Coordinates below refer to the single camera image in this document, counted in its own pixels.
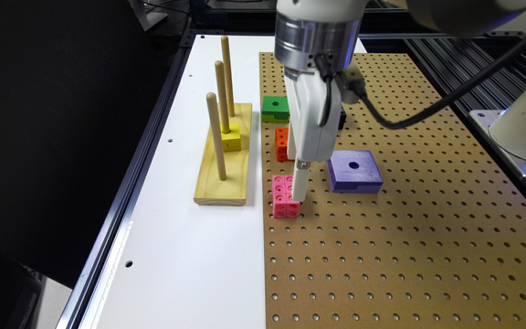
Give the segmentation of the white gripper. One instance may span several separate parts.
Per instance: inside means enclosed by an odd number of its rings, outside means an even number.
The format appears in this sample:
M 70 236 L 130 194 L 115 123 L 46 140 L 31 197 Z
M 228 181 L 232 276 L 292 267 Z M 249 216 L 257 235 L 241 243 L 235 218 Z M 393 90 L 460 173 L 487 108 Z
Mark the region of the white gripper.
M 341 95 L 335 81 L 331 82 L 331 102 L 327 122 L 325 116 L 327 83 L 319 71 L 314 73 L 284 69 L 289 103 L 289 136 L 287 157 L 295 159 L 292 175 L 292 200 L 303 202 L 310 177 L 310 163 L 331 158 L 340 119 Z

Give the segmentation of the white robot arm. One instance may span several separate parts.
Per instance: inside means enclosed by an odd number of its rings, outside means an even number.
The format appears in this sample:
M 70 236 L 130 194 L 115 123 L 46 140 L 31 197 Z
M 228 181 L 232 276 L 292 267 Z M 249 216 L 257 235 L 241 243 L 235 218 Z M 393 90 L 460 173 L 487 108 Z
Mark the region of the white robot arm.
M 405 0 L 420 25 L 456 37 L 474 37 L 526 11 L 526 1 Z M 526 38 L 474 78 L 414 116 L 389 122 L 375 109 L 359 74 L 351 72 L 363 0 L 286 0 L 277 3 L 275 58 L 283 65 L 289 101 L 288 157 L 295 162 L 292 198 L 306 197 L 310 164 L 331 158 L 345 102 L 362 101 L 392 130 L 419 123 L 460 98 L 526 50 Z

